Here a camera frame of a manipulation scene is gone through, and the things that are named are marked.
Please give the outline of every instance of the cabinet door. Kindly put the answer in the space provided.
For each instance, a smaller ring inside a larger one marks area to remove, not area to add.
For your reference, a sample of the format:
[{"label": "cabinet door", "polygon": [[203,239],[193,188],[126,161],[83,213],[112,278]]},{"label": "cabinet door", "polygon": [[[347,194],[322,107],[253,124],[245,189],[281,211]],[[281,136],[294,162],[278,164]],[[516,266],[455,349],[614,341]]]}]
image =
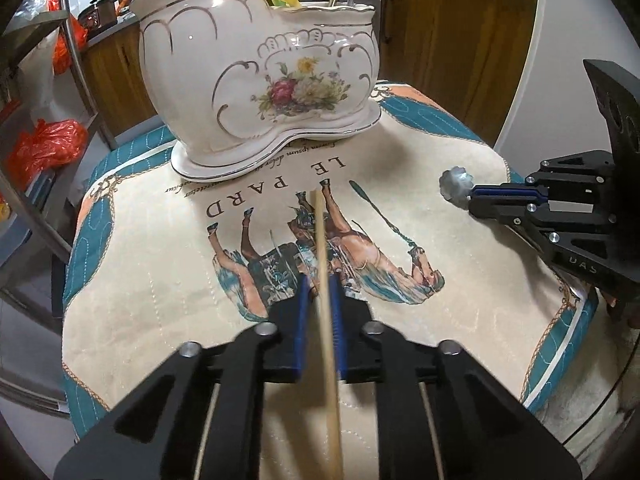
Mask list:
[{"label": "cabinet door", "polygon": [[140,27],[133,23],[82,53],[98,110],[115,136],[156,115],[142,80],[139,36]]},{"label": "cabinet door", "polygon": [[537,0],[383,0],[382,78],[409,83],[494,145]]}]

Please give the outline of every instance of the table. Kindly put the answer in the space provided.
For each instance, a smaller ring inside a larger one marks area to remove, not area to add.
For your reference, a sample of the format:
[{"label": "table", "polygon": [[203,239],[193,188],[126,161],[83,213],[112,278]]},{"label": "table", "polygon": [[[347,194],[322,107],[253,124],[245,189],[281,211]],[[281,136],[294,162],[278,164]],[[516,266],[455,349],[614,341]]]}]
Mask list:
[{"label": "table", "polygon": [[[593,291],[440,195],[453,166],[476,184],[519,180],[497,153],[408,85],[379,82],[372,98],[383,113],[368,132],[294,142],[232,181],[182,181],[166,127],[95,168],[65,289],[65,387],[80,437],[181,342],[226,342],[291,296],[299,272],[314,276],[317,187],[348,294],[407,339],[457,339],[530,410],[542,406],[593,318]],[[322,460],[314,380],[267,385],[264,478],[312,474]],[[377,471],[370,386],[340,386],[347,478]]]}]

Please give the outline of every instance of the floral painting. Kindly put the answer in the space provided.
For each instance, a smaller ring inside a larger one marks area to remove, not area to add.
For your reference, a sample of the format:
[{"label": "floral painting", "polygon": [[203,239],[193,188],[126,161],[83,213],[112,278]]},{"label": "floral painting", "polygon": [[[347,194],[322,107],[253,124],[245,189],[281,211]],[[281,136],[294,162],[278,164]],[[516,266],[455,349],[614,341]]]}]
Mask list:
[{"label": "floral painting", "polygon": [[351,85],[345,84],[337,72],[316,73],[317,57],[301,57],[296,69],[278,63],[282,76],[274,81],[267,75],[269,87],[261,96],[251,96],[258,103],[261,119],[284,115],[294,117],[311,110],[334,110],[347,98]]}]

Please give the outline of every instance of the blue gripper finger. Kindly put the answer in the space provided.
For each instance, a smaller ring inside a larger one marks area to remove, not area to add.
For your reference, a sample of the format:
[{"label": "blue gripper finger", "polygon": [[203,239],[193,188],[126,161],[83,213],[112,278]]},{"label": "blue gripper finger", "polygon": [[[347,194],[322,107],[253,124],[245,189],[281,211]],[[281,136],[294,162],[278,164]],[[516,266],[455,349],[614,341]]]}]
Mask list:
[{"label": "blue gripper finger", "polygon": [[475,186],[471,196],[519,196],[539,204],[548,202],[548,197],[533,187]]},{"label": "blue gripper finger", "polygon": [[342,326],[340,277],[338,274],[329,275],[329,301],[331,303],[331,318],[334,326],[334,356],[335,371],[338,378],[343,379],[347,373],[347,353],[344,341],[344,328]]},{"label": "blue gripper finger", "polygon": [[306,319],[309,307],[309,293],[311,286],[309,284],[309,278],[306,276],[300,277],[298,286],[298,328],[296,330],[296,336],[294,339],[294,352],[295,352],[295,368],[298,374],[302,374],[302,370],[305,367],[305,351],[306,351]]}]

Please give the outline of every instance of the screw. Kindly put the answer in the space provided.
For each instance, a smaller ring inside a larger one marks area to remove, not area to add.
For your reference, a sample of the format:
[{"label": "screw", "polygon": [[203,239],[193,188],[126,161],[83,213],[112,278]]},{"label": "screw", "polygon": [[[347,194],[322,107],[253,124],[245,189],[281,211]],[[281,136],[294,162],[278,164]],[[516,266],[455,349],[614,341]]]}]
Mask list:
[{"label": "screw", "polygon": [[275,323],[265,321],[262,323],[258,323],[254,327],[254,330],[257,335],[273,335],[278,331],[278,327]]},{"label": "screw", "polygon": [[200,350],[202,350],[202,346],[200,346],[199,343],[196,343],[195,341],[187,341],[180,345],[180,350],[178,350],[178,352],[180,352],[182,357],[194,357],[200,353]]},{"label": "screw", "polygon": [[453,341],[453,339],[445,339],[444,341],[441,341],[438,348],[444,355],[457,355],[462,352],[462,346],[460,346],[460,343]]},{"label": "screw", "polygon": [[367,335],[380,335],[384,330],[385,326],[379,321],[367,321],[362,326],[362,331]]}]

